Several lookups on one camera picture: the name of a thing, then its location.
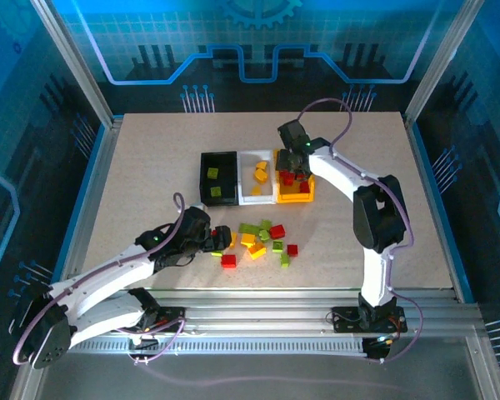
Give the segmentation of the yellow plastic bin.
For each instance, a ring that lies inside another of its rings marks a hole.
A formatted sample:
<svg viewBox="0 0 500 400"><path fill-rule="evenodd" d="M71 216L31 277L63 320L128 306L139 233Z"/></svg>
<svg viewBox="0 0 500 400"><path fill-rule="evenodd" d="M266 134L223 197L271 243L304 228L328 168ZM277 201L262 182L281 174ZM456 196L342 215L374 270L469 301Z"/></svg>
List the yellow plastic bin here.
<svg viewBox="0 0 500 400"><path fill-rule="evenodd" d="M276 161L279 158L279 149L273 151L274 168L275 168L275 189L276 189L276 203L312 203L315 198L316 183L315 177L302 177L296 174L294 184L291 187L285 187L280 183L279 172L276 170ZM301 194L299 192L300 182L308 181L311 192L309 194Z"/></svg>

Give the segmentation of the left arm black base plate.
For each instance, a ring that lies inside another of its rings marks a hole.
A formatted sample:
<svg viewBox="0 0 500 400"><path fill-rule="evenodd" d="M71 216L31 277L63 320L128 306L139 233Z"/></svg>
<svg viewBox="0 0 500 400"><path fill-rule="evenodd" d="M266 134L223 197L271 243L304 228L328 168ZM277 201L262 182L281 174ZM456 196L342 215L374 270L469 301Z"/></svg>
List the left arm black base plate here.
<svg viewBox="0 0 500 400"><path fill-rule="evenodd" d="M135 325L119 328L119 331L130 334L175 333L179 324L184 320L184 307L149 308Z"/></svg>

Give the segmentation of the aluminium table side rail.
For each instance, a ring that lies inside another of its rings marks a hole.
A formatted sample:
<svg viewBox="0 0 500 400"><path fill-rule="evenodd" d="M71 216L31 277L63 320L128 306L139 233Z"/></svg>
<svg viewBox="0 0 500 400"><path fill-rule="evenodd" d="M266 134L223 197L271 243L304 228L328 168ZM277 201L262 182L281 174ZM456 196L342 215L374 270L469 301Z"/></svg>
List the aluminium table side rail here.
<svg viewBox="0 0 500 400"><path fill-rule="evenodd" d="M475 303L476 300L468 281L466 268L463 265L463 260L458 251L458 246L453 236L448 215L443 204L443 198L436 184L432 165L428 158L428 153L424 146L418 125L412 122L406 127L406 132L426 194L427 204L432 215L437 237L445 257L455 297L461 303Z"/></svg>
<svg viewBox="0 0 500 400"><path fill-rule="evenodd" d="M53 269L52 283L82 271L122 124L123 116L117 115L111 127L100 127L98 131Z"/></svg>

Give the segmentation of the aluminium frame post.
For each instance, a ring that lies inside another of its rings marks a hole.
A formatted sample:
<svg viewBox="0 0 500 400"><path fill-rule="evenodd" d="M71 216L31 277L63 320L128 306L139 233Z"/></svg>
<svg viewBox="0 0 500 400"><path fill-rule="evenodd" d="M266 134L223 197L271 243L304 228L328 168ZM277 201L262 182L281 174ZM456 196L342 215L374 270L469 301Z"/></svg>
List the aluminium frame post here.
<svg viewBox="0 0 500 400"><path fill-rule="evenodd" d="M426 73L418 84L404 113L404 126L409 129L417 121L449 63L457 53L468 30L475 21L485 0L463 0L456 17L452 20L441 44L435 52Z"/></svg>
<svg viewBox="0 0 500 400"><path fill-rule="evenodd" d="M101 124L106 129L113 129L115 124L119 127L123 118L113 116L100 87L52 0L30 0L30 3Z"/></svg>

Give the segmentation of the aluminium frame beam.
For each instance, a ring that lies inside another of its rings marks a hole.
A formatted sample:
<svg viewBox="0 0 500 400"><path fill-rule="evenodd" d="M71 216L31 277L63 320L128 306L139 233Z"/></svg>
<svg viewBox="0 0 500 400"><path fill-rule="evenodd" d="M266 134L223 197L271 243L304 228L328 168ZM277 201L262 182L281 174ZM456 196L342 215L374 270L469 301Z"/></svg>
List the aluminium frame beam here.
<svg viewBox="0 0 500 400"><path fill-rule="evenodd" d="M334 307L356 307L358 293L339 289L153 289L162 306L185 308L185 332L201 337L331 337L325 317ZM467 337L484 329L478 305L452 290L405 291L397 301L407 319L406 338Z"/></svg>

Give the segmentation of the black plastic bin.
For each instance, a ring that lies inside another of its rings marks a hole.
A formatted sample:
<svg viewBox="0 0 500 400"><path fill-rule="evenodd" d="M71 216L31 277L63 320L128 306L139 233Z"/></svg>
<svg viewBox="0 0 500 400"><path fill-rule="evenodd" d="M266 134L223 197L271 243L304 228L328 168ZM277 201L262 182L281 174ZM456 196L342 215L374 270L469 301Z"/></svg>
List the black plastic bin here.
<svg viewBox="0 0 500 400"><path fill-rule="evenodd" d="M202 203L208 207L238 205L238 168L237 153L231 152L204 152L200 159L199 192ZM219 170L218 178L207 178L208 168ZM210 188L220 187L221 197L211 197Z"/></svg>

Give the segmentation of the white plastic bin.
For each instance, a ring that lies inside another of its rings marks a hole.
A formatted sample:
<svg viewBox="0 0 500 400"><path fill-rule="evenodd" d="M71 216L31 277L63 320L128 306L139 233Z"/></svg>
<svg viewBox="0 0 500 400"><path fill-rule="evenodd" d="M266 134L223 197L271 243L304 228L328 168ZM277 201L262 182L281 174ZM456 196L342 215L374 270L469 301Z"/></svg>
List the white plastic bin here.
<svg viewBox="0 0 500 400"><path fill-rule="evenodd" d="M266 161L268 180L259 184L253 177L256 164ZM237 152L237 195L239 206L272 205L276 203L273 150L247 150ZM262 189L261 196L252 196L254 186Z"/></svg>

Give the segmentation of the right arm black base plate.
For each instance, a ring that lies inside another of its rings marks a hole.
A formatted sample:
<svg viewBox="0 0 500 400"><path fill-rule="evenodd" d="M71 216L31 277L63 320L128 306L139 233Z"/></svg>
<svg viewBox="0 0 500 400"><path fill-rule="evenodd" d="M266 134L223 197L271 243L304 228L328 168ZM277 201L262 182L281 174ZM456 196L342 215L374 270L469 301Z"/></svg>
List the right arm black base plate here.
<svg viewBox="0 0 500 400"><path fill-rule="evenodd" d="M357 307L332 307L325 317L335 333L406 333L408 324L402 307L395 307L389 317L363 328Z"/></svg>

